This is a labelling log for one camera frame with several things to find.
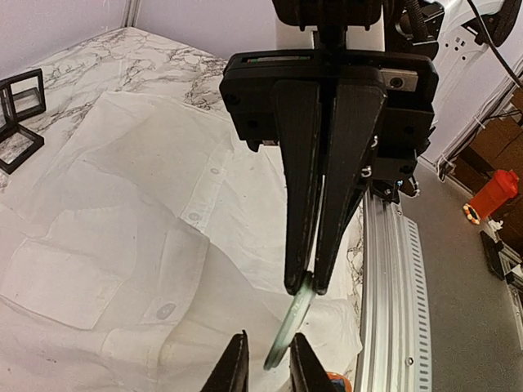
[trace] black cable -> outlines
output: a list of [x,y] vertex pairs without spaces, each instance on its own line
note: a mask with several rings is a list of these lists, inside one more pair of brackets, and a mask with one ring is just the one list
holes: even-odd
[[385,27],[387,27],[394,16],[395,0],[383,0],[383,20],[385,21]]
[[472,0],[467,0],[468,5],[471,6],[472,12],[474,12],[474,15],[476,16],[476,20],[480,25],[480,30],[485,36],[486,42],[489,45],[490,49],[492,49],[492,52],[498,59],[498,61],[501,63],[501,65],[505,68],[507,73],[510,75],[512,80],[514,81],[517,86],[523,90],[523,82],[517,77],[516,73],[510,68],[510,65],[507,64],[505,59],[501,56],[501,54],[498,51],[498,48],[494,45],[494,42],[492,41],[492,37],[490,37],[489,30],[487,29],[487,26],[485,26],[485,22],[481,18],[480,12],[477,10],[476,5]]
[[407,10],[409,15],[414,42],[428,41],[428,28],[423,19],[422,9],[418,0],[405,0],[405,10]]
[[477,136],[480,134],[481,129],[481,127],[478,127],[473,133],[471,133],[463,142],[463,147],[459,151],[456,151],[454,154],[448,157],[446,160],[452,162],[454,158],[458,157],[463,152],[463,150],[466,149],[468,145],[471,144],[477,138]]
[[521,111],[519,109],[515,109],[511,112],[506,112],[506,113],[502,113],[502,114],[495,114],[494,116],[489,116],[485,119],[485,121],[492,120],[494,118],[512,117],[512,116],[516,116],[518,114],[521,114]]

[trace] orange container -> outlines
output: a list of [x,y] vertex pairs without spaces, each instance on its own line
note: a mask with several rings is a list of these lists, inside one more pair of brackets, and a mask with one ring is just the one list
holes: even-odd
[[337,373],[331,373],[327,372],[327,376],[329,376],[330,381],[333,383],[334,388],[336,391],[343,391],[343,392],[352,392],[352,385],[351,382],[348,381],[344,376]]
[[471,200],[471,206],[480,218],[486,218],[500,208],[508,199],[517,196],[517,174],[511,171],[497,170],[494,177]]

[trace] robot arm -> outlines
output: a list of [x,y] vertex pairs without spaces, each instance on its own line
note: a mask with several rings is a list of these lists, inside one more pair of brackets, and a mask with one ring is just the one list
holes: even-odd
[[[520,0],[478,1],[481,12],[494,13],[492,35],[503,42]],[[473,33],[466,0],[273,3],[284,24],[308,29],[299,42],[314,49],[234,55],[220,90],[239,138],[252,151],[281,148],[288,186],[287,291],[295,295],[302,285],[316,241],[314,289],[325,294],[363,194],[370,189],[386,202],[399,201],[429,145],[436,122],[432,102],[438,110],[485,45]],[[480,50],[459,60],[451,56],[464,48],[461,41],[447,42],[456,29],[469,34],[468,51]],[[431,59],[441,70],[438,90]]]

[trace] cardboard box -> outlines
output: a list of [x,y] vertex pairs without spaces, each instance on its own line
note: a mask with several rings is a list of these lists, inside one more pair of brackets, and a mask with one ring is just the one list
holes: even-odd
[[454,163],[456,165],[454,168],[454,177],[473,193],[476,194],[487,182],[489,182],[488,176],[474,170],[474,168],[462,158],[458,157]]
[[487,163],[496,167],[496,158],[521,136],[522,132],[523,129],[512,118],[494,118],[472,141],[471,148]]
[[507,216],[512,212],[514,208],[517,208],[517,204],[523,200],[523,195],[518,194],[515,198],[511,198],[505,204],[503,204],[497,211],[492,214],[495,221],[505,221]]
[[512,210],[504,217],[503,221],[523,234],[523,200],[519,200],[516,205],[513,206]]
[[523,135],[502,151],[493,166],[496,169],[513,170],[523,180]]
[[523,112],[523,91],[520,88],[514,91],[514,96],[510,101],[515,107]]
[[503,222],[503,228],[498,232],[499,237],[516,252],[523,250],[523,233],[521,233],[520,226]]
[[492,178],[495,169],[469,146],[465,147],[463,151],[459,153],[459,157],[463,161],[465,161],[470,167],[472,167],[476,172],[485,174],[489,178]]

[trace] white wall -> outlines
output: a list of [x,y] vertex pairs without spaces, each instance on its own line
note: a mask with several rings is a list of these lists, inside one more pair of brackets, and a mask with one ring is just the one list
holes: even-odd
[[136,27],[229,58],[276,48],[271,0],[142,0]]
[[0,0],[0,78],[117,29],[127,0]]
[[[511,67],[523,59],[523,7],[516,26],[499,52]],[[457,84],[451,97],[441,108],[431,146],[423,155],[431,163],[450,153],[449,147],[464,137],[464,132],[476,122],[474,116],[508,78],[506,71],[489,49]]]

